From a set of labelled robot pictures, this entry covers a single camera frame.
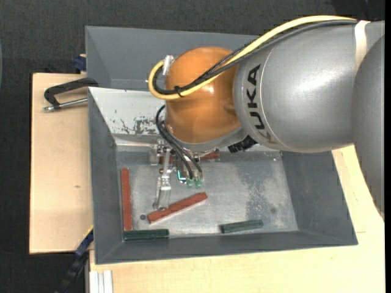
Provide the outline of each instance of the green led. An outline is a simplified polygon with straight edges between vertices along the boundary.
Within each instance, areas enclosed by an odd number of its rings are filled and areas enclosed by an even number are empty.
[[[186,181],[186,186],[187,186],[188,188],[193,188],[193,186],[194,186],[194,178],[193,178],[193,179],[188,179],[188,180]]]
[[[196,189],[201,189],[201,187],[202,187],[202,179],[197,179],[196,181],[195,181],[195,188]]]

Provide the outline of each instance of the wooden block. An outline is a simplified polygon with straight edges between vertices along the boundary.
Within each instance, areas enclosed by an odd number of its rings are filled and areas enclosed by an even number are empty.
[[[155,223],[161,219],[166,218],[169,215],[178,213],[180,211],[183,211],[190,206],[194,206],[202,201],[205,201],[208,198],[205,192],[201,192],[195,195],[192,195],[189,198],[185,198],[184,200],[181,200],[179,202],[176,202],[174,204],[171,204],[168,208],[162,210],[162,211],[156,211],[152,212],[147,216],[148,221],[150,223]]]
[[[127,168],[121,169],[121,187],[122,187],[122,217],[123,230],[132,230],[132,208],[130,201],[130,179],[129,170]]]

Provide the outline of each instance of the green wooden block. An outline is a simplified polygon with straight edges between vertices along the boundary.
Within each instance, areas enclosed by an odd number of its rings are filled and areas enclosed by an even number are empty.
[[[259,229],[263,227],[263,221],[260,219],[247,220],[245,222],[233,222],[220,225],[222,233],[232,233],[245,230]]]
[[[122,233],[124,241],[164,239],[167,237],[169,237],[168,229],[131,230]]]

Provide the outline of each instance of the black cable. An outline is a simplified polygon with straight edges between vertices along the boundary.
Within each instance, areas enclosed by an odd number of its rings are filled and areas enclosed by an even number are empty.
[[[197,168],[197,170],[202,173],[202,169],[201,169],[201,166],[196,162],[196,160],[170,135],[170,132],[167,130],[165,124],[164,124],[164,121],[161,121],[159,120],[159,117],[160,117],[160,114],[161,112],[163,111],[163,109],[165,108],[166,106],[163,105],[162,107],[160,107],[160,109],[158,110],[158,112],[156,113],[156,118],[155,118],[155,121],[156,121],[156,126],[158,128],[158,131],[160,133],[160,135],[164,138],[164,140],[166,140],[173,148],[174,150],[176,151],[176,154],[178,155],[178,157],[183,161],[183,163],[185,164],[186,166],[186,169],[188,170],[189,172],[189,177],[190,179],[193,179],[194,178],[194,175],[193,175],[193,172],[191,170],[191,167],[189,165],[189,163],[187,162],[187,160],[185,159],[185,156],[194,164],[194,166]]]
[[[233,57],[235,54],[237,54],[238,52],[240,52],[243,48],[245,48],[246,46],[248,46],[249,44],[253,43],[254,41],[256,41],[257,39],[255,40],[252,40],[251,42],[245,44],[244,46],[234,50],[233,52],[231,52],[229,55],[227,55],[226,57],[224,57],[223,59],[221,59],[218,63],[214,64],[208,71],[204,72],[204,74],[200,75],[197,79],[195,79],[194,81],[192,81],[190,84],[188,85],[185,85],[183,87],[177,87],[176,89],[162,89],[162,88],[159,88],[157,86],[157,83],[156,83],[156,79],[158,77],[158,75],[160,74],[162,68],[160,68],[156,74],[155,74],[155,77],[153,78],[153,87],[154,89],[162,94],[162,95],[171,95],[171,94],[178,94],[179,96],[181,92],[184,92],[188,89],[191,89],[197,85],[199,85],[200,83],[228,70],[229,68],[231,68],[232,66],[240,63],[241,61],[243,61],[244,59],[248,58],[249,56],[253,55],[254,53],[258,52],[258,51],[261,51],[262,49],[265,49],[266,47],[269,47],[271,45],[274,45],[278,42],[281,42],[282,40],[284,39],[287,39],[287,38],[290,38],[294,35],[297,35],[297,34],[300,34],[302,32],[305,32],[305,31],[309,31],[309,30],[312,30],[312,29],[316,29],[316,28],[319,28],[319,27],[326,27],[326,26],[334,26],[334,25],[347,25],[347,24],[354,24],[356,23],[357,20],[332,20],[332,21],[325,21],[325,22],[320,22],[320,23],[315,23],[315,24],[309,24],[309,25],[306,25],[304,27],[300,27],[300,28],[292,28],[289,32],[283,32],[281,34],[279,34],[278,36],[275,36],[274,38],[271,38],[270,40],[268,40],[266,43],[260,45],[259,47],[255,48],[254,50],[252,50],[251,52],[243,55],[242,57],[240,57],[239,59],[236,59],[234,61],[232,61],[231,63],[221,67],[221,68],[218,68],[216,69],[218,66],[220,66],[221,64],[223,64],[224,62],[226,62],[227,60],[229,60],[231,57]]]

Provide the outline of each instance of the wooden board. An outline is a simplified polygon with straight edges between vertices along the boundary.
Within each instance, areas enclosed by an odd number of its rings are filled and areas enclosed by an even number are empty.
[[[42,74],[32,78],[30,253],[74,251],[92,224],[87,104],[46,113],[48,87],[83,78]],[[87,89],[59,95],[86,97]]]

